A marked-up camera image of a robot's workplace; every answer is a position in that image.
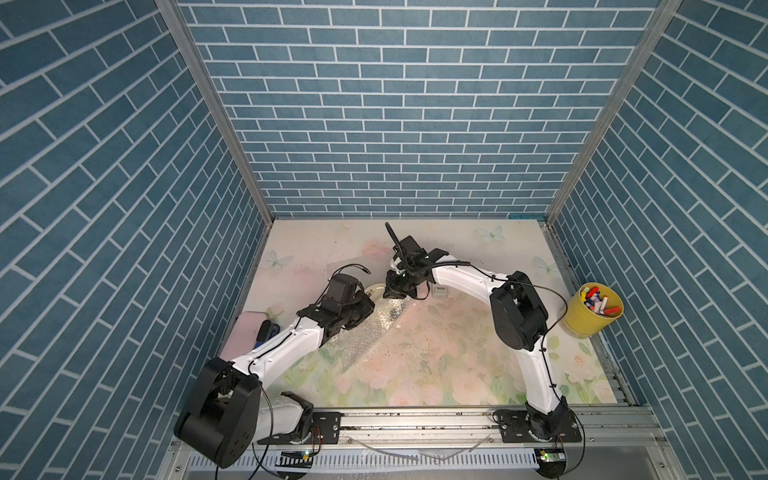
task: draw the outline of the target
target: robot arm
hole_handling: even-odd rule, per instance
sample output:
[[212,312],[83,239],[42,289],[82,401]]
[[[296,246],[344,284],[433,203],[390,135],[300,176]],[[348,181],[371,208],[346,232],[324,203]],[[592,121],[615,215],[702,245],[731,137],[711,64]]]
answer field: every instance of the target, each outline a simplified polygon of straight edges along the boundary
[[[453,255],[446,255],[440,261],[455,261],[456,258]],[[520,339],[518,334],[514,331],[514,327],[509,320],[510,315],[505,311],[504,300],[502,293],[495,294],[497,289],[505,289],[506,277],[499,275],[501,278],[495,279],[489,278],[496,277],[497,274],[493,272],[486,272],[486,275],[478,272],[470,266],[439,266],[432,270],[432,275],[435,277],[435,282],[440,285],[452,286],[457,290],[468,293],[475,298],[480,299],[483,303],[491,307],[493,311],[494,327],[497,335],[508,346],[514,349],[515,355],[520,362],[520,369],[523,373],[523,380],[525,381],[525,396],[528,400],[528,404],[538,412],[551,413],[557,409],[560,405],[561,393],[558,387],[554,390],[550,387],[549,375],[547,373],[547,366],[545,365],[544,357],[542,356],[542,348],[544,349],[544,355],[546,353],[546,337],[543,335],[538,336],[536,340],[531,344],[532,349],[521,348],[524,342]],[[525,276],[520,281],[530,283],[530,280]],[[518,303],[515,304],[514,312],[519,312]],[[542,323],[546,328],[546,310],[543,305],[540,305],[540,312],[543,311]]]
[[384,297],[416,298],[422,282],[452,286],[491,307],[498,337],[515,351],[523,373],[531,432],[549,440],[570,424],[568,405],[552,385],[546,348],[547,310],[522,272],[500,275],[457,260],[440,249],[426,252],[412,237],[402,241],[389,224],[396,252],[387,273]]
[[221,468],[232,465],[252,441],[270,435],[306,439],[312,403],[283,392],[270,408],[261,404],[261,396],[294,363],[373,312],[373,301],[353,276],[333,275],[326,290],[264,344],[231,362],[217,357],[206,363],[174,426],[176,437]]
[[[412,237],[395,241],[385,296],[416,298],[425,281],[453,286],[491,307],[499,338],[514,349],[527,390],[528,423],[540,440],[570,424],[564,398],[551,385],[544,355],[547,310],[526,275],[498,276],[434,249],[427,253]],[[313,405],[284,392],[261,404],[263,391],[306,354],[342,328],[352,329],[373,312],[373,301],[353,276],[335,274],[317,302],[297,312],[288,328],[231,362],[209,361],[198,374],[174,426],[176,437],[222,468],[232,465],[253,441],[270,435],[301,443],[308,438]]]

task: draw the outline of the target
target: floral tablecloth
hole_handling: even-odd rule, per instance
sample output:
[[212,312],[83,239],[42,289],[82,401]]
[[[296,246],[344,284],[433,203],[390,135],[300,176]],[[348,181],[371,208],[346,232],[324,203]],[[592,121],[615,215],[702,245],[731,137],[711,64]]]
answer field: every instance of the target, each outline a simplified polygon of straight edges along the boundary
[[[533,283],[567,296],[554,259],[534,220],[391,220],[401,237],[499,273],[520,270]],[[287,325],[317,298],[329,264],[391,253],[382,220],[278,220],[250,288],[243,314],[222,357],[250,351],[261,321]],[[562,311],[554,294],[540,292],[552,324]],[[568,402],[616,399],[588,340],[556,326],[547,336],[552,374]],[[408,306],[392,328],[351,366],[343,343],[329,342],[288,369],[268,389],[291,390],[315,406],[455,406],[525,402],[514,353],[495,334],[490,309],[449,289]]]

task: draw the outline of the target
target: blue brick wallpaper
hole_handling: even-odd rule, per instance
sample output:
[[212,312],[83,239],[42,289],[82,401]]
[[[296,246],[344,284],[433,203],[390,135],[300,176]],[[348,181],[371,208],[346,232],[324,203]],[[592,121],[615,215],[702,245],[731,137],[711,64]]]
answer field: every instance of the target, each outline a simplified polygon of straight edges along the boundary
[[768,467],[768,2],[684,0],[556,229],[689,478]]
[[542,217],[657,0],[181,0],[278,217]]
[[0,478],[157,473],[263,230],[153,0],[0,2]]

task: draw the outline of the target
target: black cable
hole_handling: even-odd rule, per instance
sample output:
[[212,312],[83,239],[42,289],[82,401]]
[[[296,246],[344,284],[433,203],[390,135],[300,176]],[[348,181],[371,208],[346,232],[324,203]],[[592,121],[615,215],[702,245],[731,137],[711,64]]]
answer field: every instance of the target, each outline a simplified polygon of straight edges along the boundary
[[[293,329],[297,329],[297,328],[299,328],[299,324],[301,323],[301,319],[302,319],[302,318],[303,318],[303,317],[301,317],[301,316],[299,317],[299,319],[296,321],[296,326],[294,326],[294,327],[293,327]],[[251,363],[253,363],[253,362],[255,362],[256,360],[260,359],[261,357],[265,356],[267,353],[269,353],[269,352],[272,352],[272,351],[273,351],[273,350],[275,350],[277,347],[279,347],[279,346],[283,345],[283,344],[286,342],[286,340],[288,340],[290,337],[291,337],[291,335],[286,335],[286,336],[284,336],[284,337],[283,337],[283,339],[282,339],[282,340],[280,340],[280,343],[278,343],[277,345],[275,345],[275,346],[274,346],[274,347],[272,347],[271,349],[267,350],[266,352],[262,353],[261,355],[259,355],[259,356],[258,356],[258,357],[256,357],[255,359],[253,359],[253,360],[251,361]]]
[[433,263],[432,265],[422,266],[420,268],[417,268],[416,270],[409,270],[406,269],[406,272],[410,273],[411,275],[418,275],[420,273],[424,273],[427,270],[432,270],[433,268],[437,268],[439,266],[473,266],[472,263],[464,261],[464,260],[448,260],[446,262],[439,262],[439,263]]
[[397,235],[395,235],[395,231],[392,230],[392,227],[389,225],[389,222],[384,222],[384,226],[386,227],[387,233],[389,233],[389,237],[395,243],[396,253],[398,254],[398,257],[400,257],[400,260],[402,260],[402,264],[404,265],[404,268],[405,268],[406,272],[410,273],[411,268],[410,268],[410,265],[408,265],[408,259],[406,258],[406,252],[402,248],[402,244],[400,243],[400,239],[397,237]]
[[345,266],[340,266],[339,268],[336,269],[335,272],[331,273],[331,277],[328,279],[328,283],[326,284],[326,287],[323,289],[323,292],[320,294],[320,296],[317,297],[317,300],[315,300],[312,303],[313,305],[317,305],[317,303],[320,301],[320,299],[323,298],[323,295],[325,295],[326,292],[328,291],[328,287],[331,284],[331,280],[330,279],[333,278],[333,276],[336,275],[338,272],[344,270],[345,268],[347,268],[349,266],[354,266],[356,268],[361,269],[363,272],[368,273],[369,275],[371,274],[371,270],[368,270],[368,268],[365,265],[362,265],[360,263],[348,263]]
[[315,455],[320,454],[320,450],[323,449],[323,434],[320,433],[320,425],[315,425],[317,427],[317,453]]
[[[254,363],[255,363],[255,360],[251,360],[250,363],[248,363],[248,375],[253,375],[253,373],[251,373],[251,371],[250,371],[250,367]],[[274,410],[272,410],[272,402],[270,401],[270,397],[266,396],[266,392],[264,391],[264,385],[262,385],[261,382],[259,382],[259,388],[261,389],[261,392],[264,394],[264,398],[266,400],[266,406],[268,406],[270,408],[270,436],[268,436],[267,438],[271,439],[272,438],[272,434],[273,434],[273,430],[275,428],[275,412],[274,412]],[[261,465],[261,462],[264,461],[264,457],[266,457],[266,451],[270,449],[270,444],[267,443],[266,446],[264,447],[264,453],[261,455],[261,460],[259,460],[258,457],[256,457],[256,449],[253,447],[253,443],[252,442],[250,444],[250,448],[251,448],[251,450],[253,450],[253,457],[256,459],[256,462],[257,462],[258,465],[253,470],[253,473],[250,474],[250,477],[248,477],[248,480],[251,480],[253,478],[253,476],[256,474],[256,472],[258,472],[259,467],[261,467],[264,470],[266,470],[266,468],[264,468]]]
[[578,418],[578,415],[574,413],[573,410],[568,409],[570,413],[573,413],[574,418],[578,422],[579,426],[581,427],[581,457],[578,459],[578,462],[576,462],[576,465],[573,468],[570,468],[566,470],[565,472],[562,472],[558,478],[560,478],[563,475],[567,475],[571,472],[573,472],[576,468],[578,468],[579,465],[581,465],[581,461],[584,460],[584,453],[587,451],[587,433],[584,431],[584,425],[581,423],[581,420]]
[[429,296],[429,291],[430,291],[430,289],[429,289],[429,282],[427,282],[427,294],[424,295],[424,298],[418,298],[417,296],[414,296],[413,299],[414,300],[427,300],[427,297]]

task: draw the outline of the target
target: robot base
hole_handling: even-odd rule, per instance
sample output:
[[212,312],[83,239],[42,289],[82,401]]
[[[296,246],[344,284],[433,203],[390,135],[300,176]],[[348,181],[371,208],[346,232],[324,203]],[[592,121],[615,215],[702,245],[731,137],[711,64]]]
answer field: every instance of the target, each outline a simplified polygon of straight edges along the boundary
[[[550,439],[540,439],[531,432],[530,413],[527,409],[499,409],[493,414],[498,423],[504,443],[551,442]],[[570,422],[562,422],[560,439],[565,442],[581,442],[581,430],[576,423],[576,417],[568,412]]]

